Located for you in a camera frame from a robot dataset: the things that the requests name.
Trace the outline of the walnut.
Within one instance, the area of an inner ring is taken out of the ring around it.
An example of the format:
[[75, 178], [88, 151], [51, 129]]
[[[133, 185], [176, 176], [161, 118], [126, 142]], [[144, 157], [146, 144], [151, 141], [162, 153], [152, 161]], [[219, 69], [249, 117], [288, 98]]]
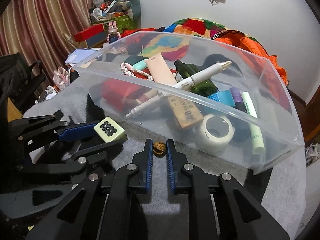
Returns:
[[167, 150], [167, 146], [165, 143], [160, 141], [153, 143], [152, 151], [156, 157], [162, 158], [163, 156], [165, 156], [166, 150]]

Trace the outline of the mahjong tile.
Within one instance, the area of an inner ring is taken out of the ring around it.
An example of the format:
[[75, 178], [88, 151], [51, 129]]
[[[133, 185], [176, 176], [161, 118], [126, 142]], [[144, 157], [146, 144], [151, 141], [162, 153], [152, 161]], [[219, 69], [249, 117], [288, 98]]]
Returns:
[[125, 130], [109, 116], [96, 124], [93, 129], [105, 143], [119, 140], [125, 135]]

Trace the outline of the red foil pouch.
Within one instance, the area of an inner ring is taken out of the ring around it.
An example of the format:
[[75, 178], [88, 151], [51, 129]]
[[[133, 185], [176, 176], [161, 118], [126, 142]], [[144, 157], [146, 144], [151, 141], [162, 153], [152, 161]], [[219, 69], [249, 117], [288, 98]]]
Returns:
[[149, 87], [112, 78], [104, 81], [100, 88], [101, 97], [120, 113], [138, 106], [135, 100], [149, 90]]

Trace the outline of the yellow eraser block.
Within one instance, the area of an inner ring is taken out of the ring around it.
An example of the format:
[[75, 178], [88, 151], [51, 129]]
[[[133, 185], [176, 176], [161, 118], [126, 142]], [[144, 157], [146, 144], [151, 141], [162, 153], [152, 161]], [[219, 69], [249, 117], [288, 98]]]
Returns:
[[172, 95], [168, 103], [179, 129], [191, 129], [203, 122], [203, 115], [192, 101]]

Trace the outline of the beige cosmetic tube red label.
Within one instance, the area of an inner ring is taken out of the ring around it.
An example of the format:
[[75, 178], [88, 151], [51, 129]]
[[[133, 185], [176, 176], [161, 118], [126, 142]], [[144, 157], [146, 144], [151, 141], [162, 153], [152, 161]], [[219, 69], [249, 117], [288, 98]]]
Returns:
[[148, 101], [149, 99], [155, 97], [158, 95], [158, 90], [156, 89], [151, 89], [147, 92], [144, 92], [142, 95], [140, 95], [136, 100], [135, 103], [137, 105], [141, 105], [142, 103]]

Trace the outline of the white tape roll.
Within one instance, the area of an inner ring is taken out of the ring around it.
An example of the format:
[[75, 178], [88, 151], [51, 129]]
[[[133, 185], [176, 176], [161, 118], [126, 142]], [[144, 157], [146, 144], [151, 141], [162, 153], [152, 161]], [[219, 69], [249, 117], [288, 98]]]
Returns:
[[227, 117], [208, 114], [196, 130], [195, 144], [203, 152], [219, 155], [231, 142], [234, 131]]

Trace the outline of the green glass spray bottle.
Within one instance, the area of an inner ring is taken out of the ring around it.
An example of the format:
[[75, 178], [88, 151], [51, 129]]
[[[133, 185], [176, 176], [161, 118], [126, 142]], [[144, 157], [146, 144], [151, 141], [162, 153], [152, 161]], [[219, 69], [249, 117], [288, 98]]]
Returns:
[[210, 78], [205, 78], [204, 76], [197, 76], [196, 74], [200, 72], [198, 66], [194, 64], [183, 63], [180, 60], [174, 62], [178, 74], [180, 74], [182, 79], [192, 77], [195, 85], [190, 87], [190, 91], [208, 97], [214, 93], [219, 92], [217, 86], [210, 80]]

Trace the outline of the mint green case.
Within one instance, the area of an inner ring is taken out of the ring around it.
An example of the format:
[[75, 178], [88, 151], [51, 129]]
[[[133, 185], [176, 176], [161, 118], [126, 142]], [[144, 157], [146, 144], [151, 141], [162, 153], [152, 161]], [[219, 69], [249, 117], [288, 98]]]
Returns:
[[144, 70], [145, 68], [147, 68], [147, 65], [146, 65], [146, 60], [143, 59], [135, 64], [132, 65], [132, 68], [135, 68], [137, 70]]

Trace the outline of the white pen gold tip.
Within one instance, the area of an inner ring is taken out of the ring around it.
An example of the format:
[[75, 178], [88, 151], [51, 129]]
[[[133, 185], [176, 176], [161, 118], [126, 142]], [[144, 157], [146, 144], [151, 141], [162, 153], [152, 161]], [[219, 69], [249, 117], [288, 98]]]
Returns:
[[[197, 76], [204, 76], [205, 78], [211, 78], [214, 75], [217, 75], [227, 69], [232, 64], [231, 61], [225, 61], [221, 63], [216, 63], [204, 70], [201, 70], [199, 73], [197, 73]], [[188, 77], [186, 79], [183, 79], [179, 83], [173, 85], [174, 88], [181, 89], [181, 90], [188, 90], [190, 87], [195, 85], [192, 77]], [[148, 101], [142, 103], [141, 105], [131, 109], [127, 115], [125, 115], [126, 118], [129, 118], [131, 116], [136, 115], [137, 113], [143, 111], [144, 109], [152, 109], [153, 105], [156, 102], [159, 102], [164, 96], [168, 96], [168, 93], [159, 93], [157, 96], [149, 99]]]

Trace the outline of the clear plastic storage box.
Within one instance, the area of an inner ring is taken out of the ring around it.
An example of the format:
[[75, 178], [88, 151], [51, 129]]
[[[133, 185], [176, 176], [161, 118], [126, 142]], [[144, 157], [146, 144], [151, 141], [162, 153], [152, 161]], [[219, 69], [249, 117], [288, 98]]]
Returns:
[[[142, 55], [144, 44], [160, 34], [163, 33], [134, 33], [107, 45], [75, 65], [75, 70], [86, 79], [89, 95], [97, 106], [121, 120], [140, 125], [150, 132], [174, 139], [198, 151], [201, 150], [195, 144], [196, 130], [201, 123], [191, 129], [179, 129], [168, 97], [174, 95], [190, 100], [200, 112], [200, 106], [216, 109], [221, 112], [220, 116], [230, 120], [235, 131], [225, 150], [212, 156], [250, 168], [255, 174], [278, 165], [298, 150], [304, 151], [304, 138], [296, 109], [286, 86], [268, 59], [225, 43], [173, 34], [190, 39], [189, 50], [185, 57], [180, 59], [183, 63], [194, 64], [203, 70], [215, 63], [212, 56], [216, 56], [217, 62], [232, 62], [227, 69], [212, 76], [211, 81], [219, 91], [229, 90], [231, 87], [238, 88], [247, 109], [244, 113], [190, 90], [157, 83], [148, 68], [132, 68], [133, 64], [150, 58]], [[180, 81], [180, 75], [174, 65], [176, 60], [164, 60], [176, 81]], [[156, 102], [152, 109], [144, 109], [126, 118], [125, 115], [131, 109], [120, 113], [101, 97], [101, 84], [109, 78], [135, 83], [169, 95]]]

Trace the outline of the teal washi tape roll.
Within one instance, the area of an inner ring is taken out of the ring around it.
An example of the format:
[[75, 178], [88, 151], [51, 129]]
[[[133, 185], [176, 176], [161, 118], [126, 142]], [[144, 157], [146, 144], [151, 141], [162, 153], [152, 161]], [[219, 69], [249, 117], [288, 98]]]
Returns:
[[[216, 102], [223, 103], [224, 105], [229, 107], [233, 107], [233, 108], [235, 107], [234, 99], [229, 90], [223, 90], [223, 91], [210, 94], [209, 96], [207, 96], [207, 98]], [[206, 106], [200, 106], [200, 109], [201, 109], [201, 113], [204, 115], [207, 115], [207, 114], [221, 115], [220, 111], [216, 109], [208, 108]]]

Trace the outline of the purple lipstick tube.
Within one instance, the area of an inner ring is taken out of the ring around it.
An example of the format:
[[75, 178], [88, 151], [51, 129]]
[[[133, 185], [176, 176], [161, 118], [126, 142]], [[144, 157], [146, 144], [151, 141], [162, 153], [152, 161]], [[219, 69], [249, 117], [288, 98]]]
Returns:
[[240, 90], [236, 87], [231, 87], [229, 89], [229, 91], [230, 91], [232, 98], [234, 100], [234, 104], [235, 104], [234, 108], [246, 113], [247, 109], [246, 109], [246, 106], [245, 106], [244, 101], [242, 99]]

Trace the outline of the pink rabbit figure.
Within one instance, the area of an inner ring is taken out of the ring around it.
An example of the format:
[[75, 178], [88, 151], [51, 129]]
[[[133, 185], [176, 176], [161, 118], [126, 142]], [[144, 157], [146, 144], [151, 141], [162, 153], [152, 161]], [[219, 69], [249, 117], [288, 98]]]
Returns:
[[107, 41], [109, 43], [113, 43], [119, 39], [121, 39], [121, 35], [120, 35], [120, 32], [118, 31], [117, 22], [116, 21], [109, 22], [108, 29], [107, 29]]

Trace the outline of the colourful patchwork quilt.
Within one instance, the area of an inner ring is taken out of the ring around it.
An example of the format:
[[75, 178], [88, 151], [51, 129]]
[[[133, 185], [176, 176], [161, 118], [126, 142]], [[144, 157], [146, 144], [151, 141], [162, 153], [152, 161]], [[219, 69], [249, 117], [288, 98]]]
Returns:
[[163, 34], [157, 35], [144, 44], [142, 55], [151, 57], [161, 53], [163, 58], [170, 61], [180, 60], [189, 50], [189, 38], [182, 38], [173, 34], [184, 34], [218, 39], [220, 42], [240, 46], [243, 33], [237, 30], [227, 29], [224, 25], [199, 18], [185, 18], [178, 20], [163, 30]]

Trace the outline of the green cardboard box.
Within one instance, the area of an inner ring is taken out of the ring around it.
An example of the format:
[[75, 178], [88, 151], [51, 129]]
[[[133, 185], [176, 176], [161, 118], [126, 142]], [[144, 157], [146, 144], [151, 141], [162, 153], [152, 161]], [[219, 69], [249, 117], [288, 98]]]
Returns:
[[108, 33], [109, 22], [113, 22], [113, 21], [116, 21], [117, 28], [118, 28], [118, 31], [120, 32], [120, 34], [122, 34], [126, 30], [137, 29], [137, 21], [132, 20], [131, 18], [129, 18], [128, 15], [123, 15], [123, 16], [119, 16], [116, 18], [112, 18], [112, 19], [103, 18], [102, 21], [92, 22], [92, 25], [102, 24], [103, 30]]

